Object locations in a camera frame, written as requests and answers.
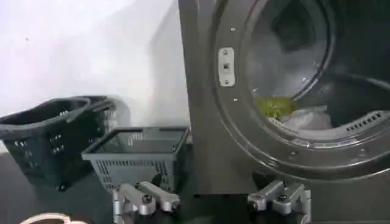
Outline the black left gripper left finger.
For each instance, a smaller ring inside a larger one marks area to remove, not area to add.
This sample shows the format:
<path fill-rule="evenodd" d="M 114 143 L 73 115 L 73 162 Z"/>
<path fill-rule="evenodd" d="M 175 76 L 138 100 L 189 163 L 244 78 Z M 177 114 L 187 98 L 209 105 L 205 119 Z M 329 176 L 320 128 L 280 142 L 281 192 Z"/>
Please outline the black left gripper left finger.
<path fill-rule="evenodd" d="M 147 217 L 160 209 L 171 214 L 180 208 L 180 197 L 160 187 L 162 175 L 136 184 L 122 183 L 112 190 L 113 223 L 130 223 L 131 213 Z"/>

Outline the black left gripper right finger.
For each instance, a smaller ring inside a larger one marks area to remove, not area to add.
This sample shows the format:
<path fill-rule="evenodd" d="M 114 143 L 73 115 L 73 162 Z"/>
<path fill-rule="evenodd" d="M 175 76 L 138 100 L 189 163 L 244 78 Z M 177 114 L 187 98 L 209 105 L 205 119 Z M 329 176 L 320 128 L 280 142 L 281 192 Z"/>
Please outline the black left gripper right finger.
<path fill-rule="evenodd" d="M 251 177 L 257 190 L 247 195 L 251 212 L 267 209 L 287 216 L 296 214 L 296 223 L 311 223 L 311 191 L 302 183 L 287 183 L 272 175 L 254 172 Z"/>

